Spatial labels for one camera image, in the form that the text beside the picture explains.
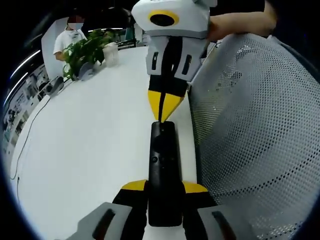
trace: face mask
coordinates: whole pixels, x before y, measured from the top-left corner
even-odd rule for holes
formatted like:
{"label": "face mask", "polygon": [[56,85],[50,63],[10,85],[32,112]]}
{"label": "face mask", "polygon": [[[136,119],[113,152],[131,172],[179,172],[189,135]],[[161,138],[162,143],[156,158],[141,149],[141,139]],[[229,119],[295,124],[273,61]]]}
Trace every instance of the face mask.
{"label": "face mask", "polygon": [[82,26],[84,25],[83,23],[68,23],[69,27],[72,28],[73,30],[80,30],[82,28]]}

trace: cable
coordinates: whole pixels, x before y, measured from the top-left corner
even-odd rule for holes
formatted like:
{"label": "cable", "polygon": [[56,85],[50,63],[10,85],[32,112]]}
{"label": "cable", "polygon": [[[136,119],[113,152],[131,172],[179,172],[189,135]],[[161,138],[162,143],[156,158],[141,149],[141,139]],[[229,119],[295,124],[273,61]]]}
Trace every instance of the cable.
{"label": "cable", "polygon": [[24,148],[25,148],[27,139],[28,139],[28,137],[29,137],[30,130],[31,130],[31,128],[32,128],[32,124],[34,124],[34,121],[35,121],[35,119],[37,118],[38,114],[39,114],[39,113],[41,112],[41,110],[47,105],[47,103],[50,101],[50,99],[51,99],[51,98],[49,98],[48,101],[42,106],[42,108],[36,113],[36,115],[34,116],[32,122],[31,122],[31,124],[30,124],[29,131],[28,131],[28,133],[27,133],[27,135],[26,135],[24,144],[23,144],[23,146],[22,146],[22,149],[21,149],[20,154],[19,154],[19,156],[18,156],[18,159],[17,159],[17,161],[16,161],[16,167],[15,167],[14,176],[13,176],[13,177],[10,176],[10,179],[11,179],[11,180],[15,180],[15,178],[17,177],[19,160],[20,160],[20,157],[21,157],[22,152],[24,151]]}
{"label": "cable", "polygon": [[16,182],[16,198],[18,199],[18,204],[19,204],[19,207],[21,208],[20,199],[19,199],[19,181],[20,181],[20,177],[18,177]]}

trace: green leaves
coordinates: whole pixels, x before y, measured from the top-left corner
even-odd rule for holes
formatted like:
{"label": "green leaves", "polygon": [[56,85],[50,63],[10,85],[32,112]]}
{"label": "green leaves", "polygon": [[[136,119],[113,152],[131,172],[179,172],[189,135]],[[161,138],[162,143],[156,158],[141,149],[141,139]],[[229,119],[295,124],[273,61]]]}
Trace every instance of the green leaves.
{"label": "green leaves", "polygon": [[103,48],[106,44],[113,42],[114,34],[104,32],[100,29],[91,32],[87,39],[82,39],[75,44],[70,44],[63,50],[65,62],[69,64],[70,69],[66,71],[63,68],[63,76],[74,80],[74,75],[78,76],[80,68],[84,63],[95,64],[105,59]]}

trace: black device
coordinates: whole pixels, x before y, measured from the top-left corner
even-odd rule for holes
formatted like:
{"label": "black device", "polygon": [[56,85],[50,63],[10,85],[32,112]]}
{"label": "black device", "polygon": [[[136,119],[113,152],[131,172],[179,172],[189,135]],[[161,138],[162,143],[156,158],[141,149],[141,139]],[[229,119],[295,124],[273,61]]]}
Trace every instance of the black device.
{"label": "black device", "polygon": [[153,227],[174,227],[182,223],[185,195],[175,124],[152,124],[148,179],[148,219]]}

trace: white table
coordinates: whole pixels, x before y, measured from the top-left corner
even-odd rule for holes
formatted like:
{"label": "white table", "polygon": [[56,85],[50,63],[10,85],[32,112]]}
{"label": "white table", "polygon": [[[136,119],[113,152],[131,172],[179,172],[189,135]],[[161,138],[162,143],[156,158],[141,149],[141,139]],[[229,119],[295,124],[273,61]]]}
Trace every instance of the white table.
{"label": "white table", "polygon": [[[148,178],[151,124],[147,47],[119,52],[120,64],[87,81],[70,84],[41,110],[27,138],[28,119],[17,142],[20,205],[46,240],[66,239],[77,223],[120,188]],[[44,98],[37,108],[45,104]],[[188,98],[169,118],[178,132],[182,178],[196,182],[194,136]],[[17,179],[11,181],[16,195]],[[144,240],[185,239],[182,226],[147,226]]]}

